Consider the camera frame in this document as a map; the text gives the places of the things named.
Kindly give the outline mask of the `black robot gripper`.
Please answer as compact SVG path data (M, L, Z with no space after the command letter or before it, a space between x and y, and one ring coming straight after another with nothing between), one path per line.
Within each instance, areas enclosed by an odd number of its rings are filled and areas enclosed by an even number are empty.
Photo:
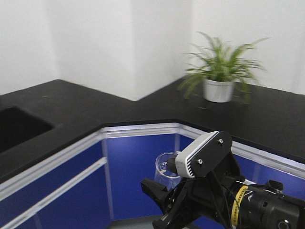
M167 170L177 173L175 157L166 162ZM232 229L233 188L237 180L243 181L244 177L235 157L227 155L205 177L183 178L173 189L149 178L140 185L163 213L152 223L155 229L182 229L201 216Z

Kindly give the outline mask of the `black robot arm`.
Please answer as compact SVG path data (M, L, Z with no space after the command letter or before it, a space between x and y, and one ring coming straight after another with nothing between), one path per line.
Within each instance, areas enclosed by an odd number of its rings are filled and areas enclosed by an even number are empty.
M226 156L205 176L183 178L173 189L141 181L143 193L162 211L155 229L182 229L206 217L225 229L302 229L305 202L276 189L277 182L245 184L233 155Z

